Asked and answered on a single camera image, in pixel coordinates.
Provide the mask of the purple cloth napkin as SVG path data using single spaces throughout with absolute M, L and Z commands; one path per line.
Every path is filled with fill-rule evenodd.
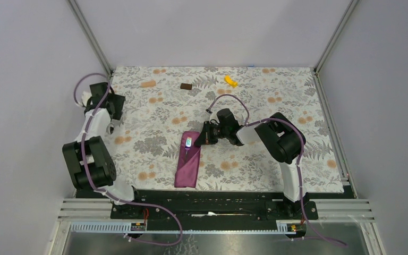
M 199 134 L 200 133 L 197 131 L 185 131 L 182 134 L 174 179 L 175 188 L 195 188 L 197 185 L 201 148 L 196 147 L 194 142 Z M 192 145 L 190 151 L 188 152 L 187 161 L 184 162 L 184 146 L 187 137 L 192 138 Z

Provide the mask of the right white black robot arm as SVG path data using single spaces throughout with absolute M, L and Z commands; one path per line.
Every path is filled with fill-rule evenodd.
M 284 214 L 296 219 L 304 213 L 305 189 L 299 161 L 306 143 L 303 133 L 282 113 L 269 118 L 241 125 L 228 109 L 217 112 L 217 120 L 205 121 L 195 146 L 214 145 L 219 139 L 227 139 L 232 145 L 244 146 L 261 142 L 274 160 L 279 162 L 283 179 Z

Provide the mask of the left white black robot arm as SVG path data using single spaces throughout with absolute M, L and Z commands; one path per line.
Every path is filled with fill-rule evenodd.
M 110 198 L 116 205 L 123 205 L 130 218 L 138 218 L 144 205 L 134 198 L 132 186 L 117 180 L 116 165 L 103 140 L 122 123 L 125 97 L 115 94 L 107 82 L 90 85 L 90 92 L 84 101 L 85 122 L 79 135 L 62 147 L 72 184 L 77 190 Z

